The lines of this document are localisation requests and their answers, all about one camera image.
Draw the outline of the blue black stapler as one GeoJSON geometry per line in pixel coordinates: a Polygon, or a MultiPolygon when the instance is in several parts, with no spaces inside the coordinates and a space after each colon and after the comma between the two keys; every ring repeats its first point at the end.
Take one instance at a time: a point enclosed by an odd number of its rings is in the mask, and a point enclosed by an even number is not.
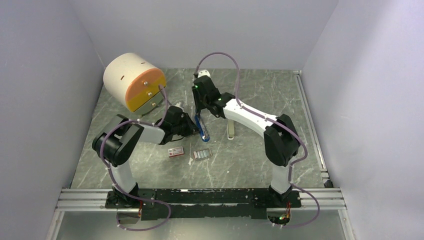
{"type": "Polygon", "coordinates": [[[203,122],[203,119],[199,113],[194,115],[194,121],[196,126],[199,129],[199,135],[203,142],[208,142],[210,140],[210,135],[207,131],[206,125],[203,122]]]}

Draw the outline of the red staples box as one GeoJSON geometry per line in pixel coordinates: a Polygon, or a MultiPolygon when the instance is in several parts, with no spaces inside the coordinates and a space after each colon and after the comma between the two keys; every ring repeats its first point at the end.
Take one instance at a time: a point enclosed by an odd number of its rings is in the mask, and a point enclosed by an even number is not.
{"type": "Polygon", "coordinates": [[[168,157],[169,158],[182,156],[184,154],[185,154],[185,152],[184,152],[183,146],[178,146],[178,147],[173,147],[173,148],[168,149],[168,157]]]}

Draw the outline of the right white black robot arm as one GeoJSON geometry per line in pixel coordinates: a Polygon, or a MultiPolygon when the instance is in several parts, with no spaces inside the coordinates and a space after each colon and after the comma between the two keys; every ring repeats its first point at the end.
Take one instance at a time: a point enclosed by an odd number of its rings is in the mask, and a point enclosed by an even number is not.
{"type": "Polygon", "coordinates": [[[266,157],[272,163],[270,202],[275,207],[287,203],[292,190],[289,164],[301,145],[291,118],[286,114],[267,114],[237,100],[231,93],[220,93],[206,74],[196,73],[191,89],[196,113],[207,109],[215,117],[238,122],[263,138],[266,157]]]}

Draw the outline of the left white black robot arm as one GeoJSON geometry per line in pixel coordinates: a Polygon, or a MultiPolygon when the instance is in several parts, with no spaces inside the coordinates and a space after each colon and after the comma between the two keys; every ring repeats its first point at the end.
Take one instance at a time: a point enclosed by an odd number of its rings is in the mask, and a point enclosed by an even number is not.
{"type": "Polygon", "coordinates": [[[175,136],[185,138],[199,130],[189,114],[177,106],[170,106],[165,115],[153,123],[117,114],[93,139],[91,147],[111,171],[113,184],[118,185],[112,187],[118,201],[132,208],[138,203],[139,187],[132,175],[129,158],[138,142],[165,145],[175,136]]]}

